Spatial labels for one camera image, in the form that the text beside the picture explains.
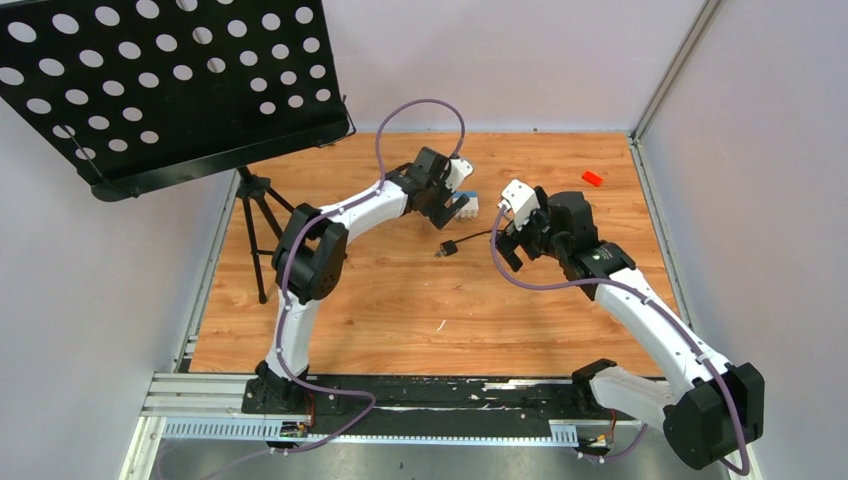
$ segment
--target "gray wall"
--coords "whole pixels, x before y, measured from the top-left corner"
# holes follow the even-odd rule
[[[845,475],[846,19],[728,0],[645,140],[696,328],[765,375],[769,480]]]
[[[116,478],[226,174],[107,204],[0,101],[0,478]]]
[[[701,0],[324,0],[343,93],[375,129],[453,102],[474,130],[627,129]],[[392,129],[452,130],[435,106]]]

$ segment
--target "music stand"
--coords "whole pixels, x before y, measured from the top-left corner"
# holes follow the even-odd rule
[[[5,4],[0,96],[108,202],[350,130],[320,0]],[[264,194],[291,205],[267,179],[239,174],[264,303],[248,201],[278,236]]]

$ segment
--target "black connector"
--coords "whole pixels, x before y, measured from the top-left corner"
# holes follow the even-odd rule
[[[459,248],[456,246],[456,242],[453,240],[448,240],[447,242],[442,242],[439,245],[439,251],[436,252],[436,257],[449,257],[454,253],[458,252]]]

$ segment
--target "wooden tabletop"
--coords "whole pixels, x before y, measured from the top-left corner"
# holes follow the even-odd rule
[[[452,134],[391,134],[387,168],[429,146],[449,154]],[[629,332],[579,289],[533,292],[495,270],[488,237],[435,258],[441,242],[489,229],[500,191],[513,178],[548,194],[580,190],[601,238],[618,243],[654,290],[674,305],[639,180],[621,134],[469,134],[462,155],[475,166],[462,190],[476,191],[480,215],[437,230],[418,213],[389,221],[348,247],[341,281],[324,301],[310,345],[310,372],[466,375],[568,375],[601,357],[640,375],[661,374]],[[374,135],[251,167],[293,204],[343,200],[377,178]],[[592,187],[580,177],[604,178]],[[282,225],[288,213],[274,208]],[[254,208],[260,249],[276,240]],[[277,314],[269,257],[262,257],[269,301],[257,301],[244,213],[237,203],[191,363],[193,372],[249,372],[268,351]],[[526,282],[564,281],[557,262],[525,262]]]

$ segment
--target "tripod base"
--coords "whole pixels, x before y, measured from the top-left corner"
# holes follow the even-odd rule
[[[265,294],[265,282],[262,280],[262,268],[259,263],[259,255],[273,255],[274,252],[269,250],[259,250],[259,246],[256,242],[256,229],[253,225],[253,212],[250,207],[250,201],[252,200],[259,207],[259,211],[262,212],[262,216],[265,217],[265,221],[268,222],[268,225],[271,227],[271,230],[278,239],[282,236],[283,230],[280,228],[280,224],[277,222],[277,219],[274,218],[274,213],[271,211],[271,207],[268,206],[268,202],[265,200],[265,194],[270,195],[271,198],[276,200],[289,212],[294,211],[294,207],[292,207],[292,205],[287,202],[282,195],[277,193],[276,190],[271,188],[270,178],[256,176],[251,173],[247,167],[239,167],[237,171],[241,176],[241,183],[239,184],[238,190],[236,190],[236,198],[241,199],[242,206],[244,207],[244,220],[247,224],[247,238],[250,241],[250,255],[253,257],[253,270],[256,272],[256,286],[259,289],[259,303],[264,305],[268,302],[268,296]]]

